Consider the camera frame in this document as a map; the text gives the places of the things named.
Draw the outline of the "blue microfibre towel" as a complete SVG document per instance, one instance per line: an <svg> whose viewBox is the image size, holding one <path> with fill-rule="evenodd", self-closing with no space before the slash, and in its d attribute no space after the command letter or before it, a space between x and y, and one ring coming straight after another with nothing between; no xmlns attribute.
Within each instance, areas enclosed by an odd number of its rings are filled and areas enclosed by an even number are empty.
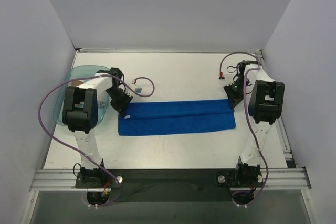
<svg viewBox="0 0 336 224"><path fill-rule="evenodd" d="M131 103L118 117L120 136L209 133L236 127L227 99Z"/></svg>

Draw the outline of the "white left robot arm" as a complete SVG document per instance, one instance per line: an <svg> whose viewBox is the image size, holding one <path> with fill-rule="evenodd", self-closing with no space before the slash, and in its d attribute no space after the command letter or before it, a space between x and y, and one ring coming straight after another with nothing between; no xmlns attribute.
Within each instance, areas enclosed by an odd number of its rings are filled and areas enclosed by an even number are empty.
<svg viewBox="0 0 336 224"><path fill-rule="evenodd" d="M100 188L108 181L107 173L102 170L103 158L99 154L94 131L99 118L98 105L109 96L112 108L121 116L126 116L133 97L120 88L122 80L123 73L119 68L99 70L94 79L65 90L62 121L72 132L80 151L78 177L94 188Z"/></svg>

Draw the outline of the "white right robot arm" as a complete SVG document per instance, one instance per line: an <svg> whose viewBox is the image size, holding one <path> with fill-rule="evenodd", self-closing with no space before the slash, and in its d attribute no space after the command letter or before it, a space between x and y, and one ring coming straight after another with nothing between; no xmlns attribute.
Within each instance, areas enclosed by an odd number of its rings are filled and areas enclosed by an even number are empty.
<svg viewBox="0 0 336 224"><path fill-rule="evenodd" d="M261 184L260 172L262 151L267 135L275 121L281 116L285 84L275 81L266 74L256 61L242 61L237 73L224 86L229 106L234 109L242 103L250 134L246 146L238 158L233 175L227 177L239 187Z"/></svg>

